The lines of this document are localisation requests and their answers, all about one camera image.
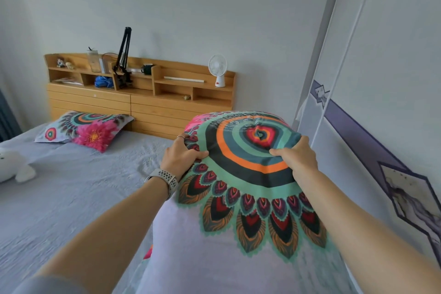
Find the figurine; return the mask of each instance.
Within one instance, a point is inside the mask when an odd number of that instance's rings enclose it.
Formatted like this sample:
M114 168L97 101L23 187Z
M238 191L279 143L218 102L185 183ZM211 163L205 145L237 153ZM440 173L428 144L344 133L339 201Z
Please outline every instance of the figurine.
M57 59L57 67L58 68L65 68L66 64L64 64L64 60L62 58Z

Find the fan stand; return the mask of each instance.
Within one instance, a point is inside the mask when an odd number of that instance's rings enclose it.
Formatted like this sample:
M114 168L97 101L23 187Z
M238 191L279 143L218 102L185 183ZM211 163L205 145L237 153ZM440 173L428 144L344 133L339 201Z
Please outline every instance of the fan stand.
M225 77L223 75L217 76L215 85L216 85L216 87L224 88L225 87Z

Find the bedding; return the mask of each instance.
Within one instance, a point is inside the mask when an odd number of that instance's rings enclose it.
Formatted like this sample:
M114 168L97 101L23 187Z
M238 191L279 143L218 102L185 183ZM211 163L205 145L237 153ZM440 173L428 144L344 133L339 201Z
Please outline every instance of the bedding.
M137 294L355 292L291 169L268 152L300 134L272 114L230 111L186 131L187 147L209 156L158 212Z
M70 111L51 122L39 133L36 142L74 142L99 152L106 151L110 142L134 118L127 114L96 114Z
M0 184L0 294L11 293L100 214L139 188L172 141L121 131L107 152L74 143L34 143L47 125L1 143L28 159L37 176ZM149 230L114 290L127 287L152 245Z

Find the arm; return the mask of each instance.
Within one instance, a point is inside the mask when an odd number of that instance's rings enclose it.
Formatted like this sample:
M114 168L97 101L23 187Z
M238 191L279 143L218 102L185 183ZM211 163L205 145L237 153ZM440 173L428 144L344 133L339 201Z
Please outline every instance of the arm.
M292 149L271 149L292 169L365 293L439 293L441 271L380 221L352 202L317 168L302 136Z
M196 158L207 156L208 152L187 150L184 139L178 137L173 146L166 149L161 168L174 174L179 181ZM36 275L73 280L90 294L111 293L167 197L167 183L157 177L151 178L89 224Z

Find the bed sheet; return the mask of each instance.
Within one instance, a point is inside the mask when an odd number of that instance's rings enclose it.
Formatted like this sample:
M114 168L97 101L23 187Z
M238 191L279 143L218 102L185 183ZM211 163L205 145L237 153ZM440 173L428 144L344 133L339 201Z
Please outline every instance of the bed sheet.
M139 188L172 141L122 131L107 152L73 143L35 144L43 126L1 147L28 158L37 176L0 184L0 294L10 293L87 224ZM153 242L149 230L115 294L122 293Z

